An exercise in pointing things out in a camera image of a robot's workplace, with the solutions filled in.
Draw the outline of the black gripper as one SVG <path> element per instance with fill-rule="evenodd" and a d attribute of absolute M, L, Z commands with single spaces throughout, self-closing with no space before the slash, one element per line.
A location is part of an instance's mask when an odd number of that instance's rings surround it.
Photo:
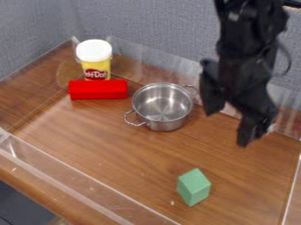
<path fill-rule="evenodd" d="M 200 64 L 200 96 L 208 116 L 230 103 L 242 113 L 237 144 L 246 147 L 271 133 L 279 109 L 268 94 L 268 82 L 276 64 L 277 51 L 246 58 L 221 56 L 218 61 L 202 59 Z"/>

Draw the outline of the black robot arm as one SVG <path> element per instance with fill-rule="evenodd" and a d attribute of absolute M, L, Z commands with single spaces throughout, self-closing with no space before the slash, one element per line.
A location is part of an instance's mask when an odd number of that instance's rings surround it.
<path fill-rule="evenodd" d="M 289 15 L 283 0 L 214 0 L 220 38 L 218 59 L 200 64 L 200 96 L 205 113 L 218 113 L 226 104 L 238 109 L 238 146 L 261 138 L 276 124 L 277 106 L 268 94 L 277 52 L 287 48 L 277 40 Z"/>

